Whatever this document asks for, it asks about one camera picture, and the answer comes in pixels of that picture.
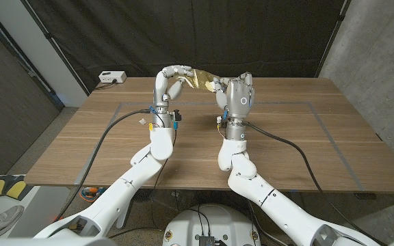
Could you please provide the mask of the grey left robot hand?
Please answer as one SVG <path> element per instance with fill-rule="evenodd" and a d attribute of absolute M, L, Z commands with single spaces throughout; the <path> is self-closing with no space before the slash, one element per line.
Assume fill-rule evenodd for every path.
<path fill-rule="evenodd" d="M 193 77 L 191 66 L 171 65 L 164 67 L 157 73 L 153 88 L 153 104 L 156 114 L 153 122 L 163 128 L 171 128 L 172 120 L 168 111 L 169 102 L 176 100 L 182 92 L 185 79 L 178 79 L 171 87 L 168 87 L 168 80 L 175 75 Z"/>

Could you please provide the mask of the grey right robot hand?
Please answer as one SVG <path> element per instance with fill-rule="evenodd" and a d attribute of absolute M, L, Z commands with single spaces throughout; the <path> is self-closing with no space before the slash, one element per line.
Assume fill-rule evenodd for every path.
<path fill-rule="evenodd" d="M 223 110 L 221 122 L 226 123 L 225 138 L 243 141 L 246 128 L 243 120 L 254 104 L 252 74 L 245 72 L 237 78 L 214 79 L 213 86 L 218 107 Z"/>

